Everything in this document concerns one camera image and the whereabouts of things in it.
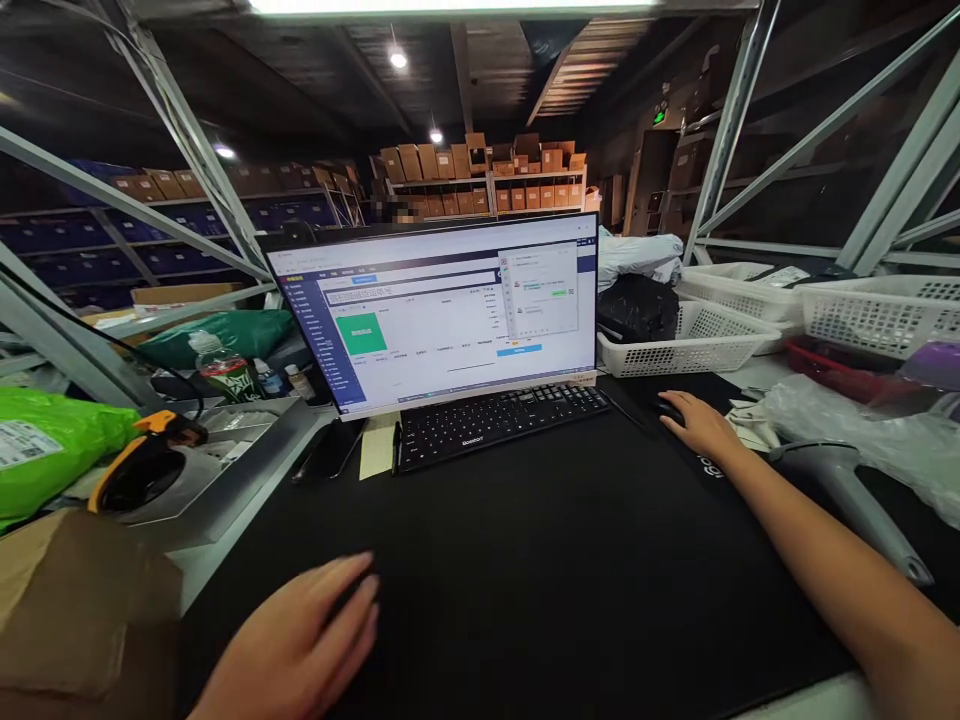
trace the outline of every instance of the small bottle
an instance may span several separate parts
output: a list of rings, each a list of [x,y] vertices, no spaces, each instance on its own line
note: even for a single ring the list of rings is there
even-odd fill
[[[191,333],[187,342],[197,353],[197,370],[221,395],[234,403],[263,399],[247,361],[224,347],[220,338],[200,330]]]
[[[269,365],[260,358],[253,359],[253,367],[257,371],[257,384],[268,398],[283,397],[283,378],[277,375]]]
[[[293,385],[294,392],[291,395],[299,395],[304,400],[313,400],[317,396],[307,376],[297,370],[296,365],[287,365],[284,369],[290,378],[290,384]]]

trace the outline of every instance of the keyboard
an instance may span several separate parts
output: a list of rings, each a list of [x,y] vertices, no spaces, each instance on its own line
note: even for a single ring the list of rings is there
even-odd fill
[[[416,470],[609,410],[592,387],[540,385],[400,414],[400,472]]]

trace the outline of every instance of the hand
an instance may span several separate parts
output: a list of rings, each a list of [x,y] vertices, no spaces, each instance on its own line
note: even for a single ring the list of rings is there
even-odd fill
[[[660,422],[695,453],[721,464],[739,452],[749,452],[727,419],[700,398],[678,390],[660,393],[660,397],[680,411],[686,427],[666,416],[661,416]]]
[[[370,576],[336,617],[337,598],[373,561],[339,558],[294,578],[247,618],[188,720],[314,720],[346,690],[377,635]]]

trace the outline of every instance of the computer monitor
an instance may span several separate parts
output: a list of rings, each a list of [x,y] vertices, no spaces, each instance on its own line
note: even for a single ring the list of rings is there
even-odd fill
[[[344,419],[595,377],[596,213],[264,252]]]

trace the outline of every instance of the person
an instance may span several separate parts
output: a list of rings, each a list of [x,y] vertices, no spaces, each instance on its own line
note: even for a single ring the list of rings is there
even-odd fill
[[[859,663],[885,718],[960,718],[960,632],[860,538],[740,442],[712,407],[685,392],[661,396],[684,427],[660,420],[723,470],[834,634]],[[343,694],[377,633],[378,580],[369,553],[292,580],[244,623],[190,720],[304,720]]]

